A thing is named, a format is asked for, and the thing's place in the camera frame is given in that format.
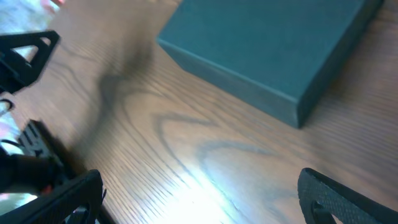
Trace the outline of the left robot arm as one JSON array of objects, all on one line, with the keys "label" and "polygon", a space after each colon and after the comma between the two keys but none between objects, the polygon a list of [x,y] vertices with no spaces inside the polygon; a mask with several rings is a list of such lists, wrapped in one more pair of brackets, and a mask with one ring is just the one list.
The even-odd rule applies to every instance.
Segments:
[{"label": "left robot arm", "polygon": [[[1,93],[15,95],[41,76],[60,36],[54,30],[1,36]],[[61,170],[42,132],[41,123],[30,120],[17,141],[1,140],[22,154],[1,148],[1,192],[41,194],[52,190]]]}]

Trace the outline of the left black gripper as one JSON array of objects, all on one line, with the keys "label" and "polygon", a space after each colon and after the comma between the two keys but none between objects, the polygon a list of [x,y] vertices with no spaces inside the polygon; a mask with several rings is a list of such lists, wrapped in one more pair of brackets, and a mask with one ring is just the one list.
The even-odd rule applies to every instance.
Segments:
[{"label": "left black gripper", "polygon": [[[45,68],[60,36],[54,30],[1,36],[1,93],[15,93],[36,82]],[[30,60],[16,48],[35,47]]]}]

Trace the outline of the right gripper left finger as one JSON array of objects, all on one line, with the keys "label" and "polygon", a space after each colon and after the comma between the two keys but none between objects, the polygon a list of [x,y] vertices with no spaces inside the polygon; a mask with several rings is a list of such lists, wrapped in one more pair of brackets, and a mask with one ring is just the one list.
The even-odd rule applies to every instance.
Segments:
[{"label": "right gripper left finger", "polygon": [[87,206],[84,223],[94,223],[103,202],[100,172],[90,170],[50,194],[41,196],[17,209],[1,215],[1,224],[61,223],[79,206]]}]

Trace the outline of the dark green box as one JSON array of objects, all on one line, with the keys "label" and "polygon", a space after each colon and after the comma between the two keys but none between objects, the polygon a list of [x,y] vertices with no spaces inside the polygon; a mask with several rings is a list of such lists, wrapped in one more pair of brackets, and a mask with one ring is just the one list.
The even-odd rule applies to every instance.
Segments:
[{"label": "dark green box", "polygon": [[300,128],[380,0],[184,0],[157,43],[185,71]]}]

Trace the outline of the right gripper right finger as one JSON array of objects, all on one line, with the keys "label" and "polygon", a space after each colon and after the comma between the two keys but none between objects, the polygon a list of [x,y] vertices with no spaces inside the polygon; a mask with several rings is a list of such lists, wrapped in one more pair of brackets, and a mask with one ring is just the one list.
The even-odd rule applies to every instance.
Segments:
[{"label": "right gripper right finger", "polygon": [[299,204],[306,223],[395,224],[397,212],[311,169],[298,178]]}]

